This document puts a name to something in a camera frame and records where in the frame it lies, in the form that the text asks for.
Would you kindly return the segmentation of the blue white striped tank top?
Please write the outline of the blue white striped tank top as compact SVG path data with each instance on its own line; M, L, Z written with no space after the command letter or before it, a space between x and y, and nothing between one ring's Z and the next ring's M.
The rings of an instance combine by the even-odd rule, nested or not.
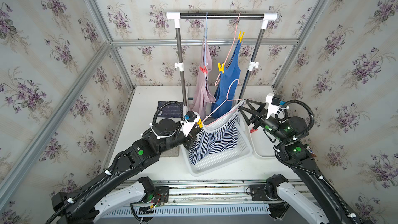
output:
M198 164L208 155L213 155L236 147L238 128L236 126L239 107L245 101L237 103L229 112L203 126L197 134L197 140L189 150L189 161Z

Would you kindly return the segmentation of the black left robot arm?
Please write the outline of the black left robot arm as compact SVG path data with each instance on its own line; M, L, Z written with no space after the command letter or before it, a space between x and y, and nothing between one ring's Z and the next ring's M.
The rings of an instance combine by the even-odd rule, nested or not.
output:
M72 192L55 194L51 198L54 214L46 222L94 224L127 203L148 201L156 190L149 177L141 177L122 190L116 188L158 162L164 152L190 145L200 130L200 122L199 113L184 113L177 101L166 102L156 110L150 128L119 152L104 172Z

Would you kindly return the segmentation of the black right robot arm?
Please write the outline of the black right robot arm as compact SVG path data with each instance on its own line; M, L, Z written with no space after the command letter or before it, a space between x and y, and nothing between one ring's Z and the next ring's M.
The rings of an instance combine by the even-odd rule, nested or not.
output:
M274 144L275 158L302 180L316 202L299 193L280 174L266 180L266 197L286 202L311 224L360 224L361 218L320 171L313 152L301 141L315 123L311 108L302 101L290 100L280 103L273 114L274 100L268 104L246 100L246 104L239 107L245 123L263 129Z

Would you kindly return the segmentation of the pink wire hanger striped top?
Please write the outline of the pink wire hanger striped top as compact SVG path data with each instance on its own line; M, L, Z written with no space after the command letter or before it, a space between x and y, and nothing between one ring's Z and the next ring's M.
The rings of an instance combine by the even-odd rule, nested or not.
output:
M235 79L234 81L231 82L231 84L229 85L227 94L226 94L226 99L225 99L220 105L218 105L217 108L214 109L214 110L213 110L206 118L204 118L202 121L206 121L206 120L207 120L212 114L214 114L225 102L240 101L240 100L241 100L241 99L229 99L229 93L230 93L230 91L231 91L231 87L232 87L235 83L238 85L238 84L239 84L239 79Z

